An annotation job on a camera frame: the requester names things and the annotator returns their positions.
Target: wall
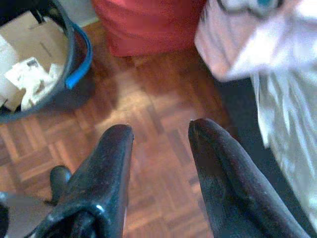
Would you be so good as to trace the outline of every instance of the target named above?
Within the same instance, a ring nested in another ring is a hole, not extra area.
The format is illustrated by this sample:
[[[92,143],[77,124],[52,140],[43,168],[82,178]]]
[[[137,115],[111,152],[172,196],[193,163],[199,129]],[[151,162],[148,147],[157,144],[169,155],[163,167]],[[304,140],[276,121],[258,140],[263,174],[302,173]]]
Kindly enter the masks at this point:
[[[80,26],[98,21],[90,0],[59,0],[71,20]]]

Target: cardboard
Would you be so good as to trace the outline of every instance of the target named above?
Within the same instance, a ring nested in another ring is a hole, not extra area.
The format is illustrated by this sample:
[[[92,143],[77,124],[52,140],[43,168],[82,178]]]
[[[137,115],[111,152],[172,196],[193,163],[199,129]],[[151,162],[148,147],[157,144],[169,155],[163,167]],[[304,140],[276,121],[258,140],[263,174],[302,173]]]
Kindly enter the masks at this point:
[[[67,41],[55,22],[48,20],[38,24],[31,12],[0,27],[0,64],[5,62],[5,67],[0,66],[0,106],[5,98],[5,106],[15,111],[23,98],[23,91],[4,78],[6,71],[30,57],[36,58],[46,72],[49,72],[52,63],[65,65]]]
[[[20,105],[23,94],[5,78],[4,74],[18,61],[17,52],[0,36],[0,107],[4,104],[12,111],[15,111]]]
[[[1,27],[0,35],[18,52],[19,61],[34,57],[47,72],[52,63],[66,62],[67,38],[53,21],[38,24],[27,12]]]

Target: red cushion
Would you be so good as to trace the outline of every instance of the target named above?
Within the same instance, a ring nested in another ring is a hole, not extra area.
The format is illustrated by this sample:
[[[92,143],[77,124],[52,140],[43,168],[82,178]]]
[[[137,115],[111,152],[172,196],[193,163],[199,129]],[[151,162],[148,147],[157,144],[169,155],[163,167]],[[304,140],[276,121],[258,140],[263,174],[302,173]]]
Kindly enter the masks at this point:
[[[206,0],[92,0],[116,56],[146,55],[194,45]]]

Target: parquet floor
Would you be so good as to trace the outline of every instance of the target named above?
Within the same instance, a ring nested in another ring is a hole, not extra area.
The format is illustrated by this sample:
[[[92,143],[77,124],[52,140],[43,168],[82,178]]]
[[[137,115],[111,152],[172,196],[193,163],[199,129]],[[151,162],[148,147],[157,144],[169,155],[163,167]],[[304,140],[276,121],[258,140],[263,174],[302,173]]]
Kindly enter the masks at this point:
[[[112,124],[132,125],[135,141],[125,237],[212,237],[187,139],[190,119],[230,122],[213,79],[194,48],[116,58],[99,23],[95,96],[82,108],[0,126],[0,190],[50,198],[52,167],[75,171]]]

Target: blue handle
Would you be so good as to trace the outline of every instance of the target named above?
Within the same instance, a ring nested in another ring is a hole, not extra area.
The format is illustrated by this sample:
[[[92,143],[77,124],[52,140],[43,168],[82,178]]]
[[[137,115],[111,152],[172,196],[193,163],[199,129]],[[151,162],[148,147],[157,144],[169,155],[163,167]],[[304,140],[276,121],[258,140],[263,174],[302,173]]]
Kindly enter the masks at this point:
[[[66,87],[68,89],[73,89],[78,81],[85,76],[88,72],[90,65],[93,61],[93,47],[91,42],[87,36],[87,34],[75,23],[72,23],[72,26],[76,32],[78,32],[81,37],[84,39],[86,47],[87,47],[87,54],[86,58],[82,62],[82,64],[66,79]]]

